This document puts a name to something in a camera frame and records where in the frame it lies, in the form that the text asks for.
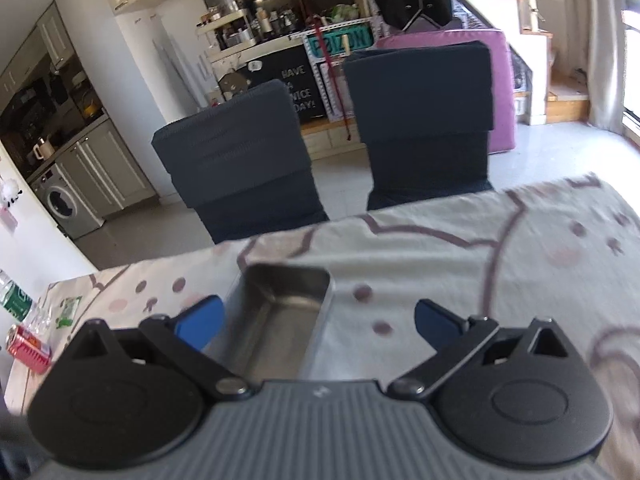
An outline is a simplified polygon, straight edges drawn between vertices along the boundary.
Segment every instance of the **washing machine door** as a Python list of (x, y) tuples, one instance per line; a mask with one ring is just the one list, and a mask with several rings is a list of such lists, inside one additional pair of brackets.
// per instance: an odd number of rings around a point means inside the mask
[(69, 221), (78, 216), (78, 202), (68, 190), (60, 186), (51, 186), (45, 195), (47, 208), (59, 221)]

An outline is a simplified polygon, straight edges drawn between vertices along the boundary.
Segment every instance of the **teal sign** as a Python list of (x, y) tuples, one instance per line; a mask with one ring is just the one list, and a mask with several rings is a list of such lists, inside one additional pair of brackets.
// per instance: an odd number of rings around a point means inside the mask
[[(373, 34), (368, 23), (356, 23), (355, 25), (347, 25), (341, 28), (334, 28), (334, 30), (328, 30), (322, 33), (326, 49), (331, 56), (338, 54), (344, 54), (344, 45), (342, 44), (342, 37), (347, 35), (349, 38), (349, 46), (351, 50), (362, 50), (363, 48), (369, 48), (373, 46)], [(309, 38), (309, 45), (311, 46), (311, 53), (322, 59), (322, 48), (320, 48), (320, 42), (318, 38), (311, 35)]]

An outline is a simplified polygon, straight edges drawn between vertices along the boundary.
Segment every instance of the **red can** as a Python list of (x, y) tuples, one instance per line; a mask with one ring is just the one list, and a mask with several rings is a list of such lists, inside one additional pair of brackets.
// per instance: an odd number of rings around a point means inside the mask
[(51, 348), (21, 325), (13, 325), (6, 335), (6, 350), (37, 374), (51, 366)]

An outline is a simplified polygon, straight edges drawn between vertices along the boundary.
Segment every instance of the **tablecloth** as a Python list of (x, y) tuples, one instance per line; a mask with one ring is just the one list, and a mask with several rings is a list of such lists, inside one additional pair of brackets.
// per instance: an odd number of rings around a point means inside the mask
[[(82, 296), (72, 327), (50, 329), (56, 359), (84, 321), (136, 326), (209, 294), (226, 298), (242, 269), (287, 261), (334, 278), (311, 377), (382, 385), (433, 354), (413, 321), (430, 298), (502, 326), (553, 317), (609, 395), (614, 425), (599, 457), (640, 478), (640, 218), (594, 174), (390, 208), (290, 232), (226, 242), (53, 283), (38, 302), (54, 317)], [(5, 399), (24, 412), (42, 377), (15, 363)]]

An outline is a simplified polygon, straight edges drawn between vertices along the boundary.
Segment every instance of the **green bottle label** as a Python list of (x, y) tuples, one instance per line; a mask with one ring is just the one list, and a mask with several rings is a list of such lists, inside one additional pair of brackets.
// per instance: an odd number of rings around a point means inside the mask
[(29, 312), (33, 301), (15, 283), (4, 298), (4, 308), (7, 309), (18, 321), (22, 321)]

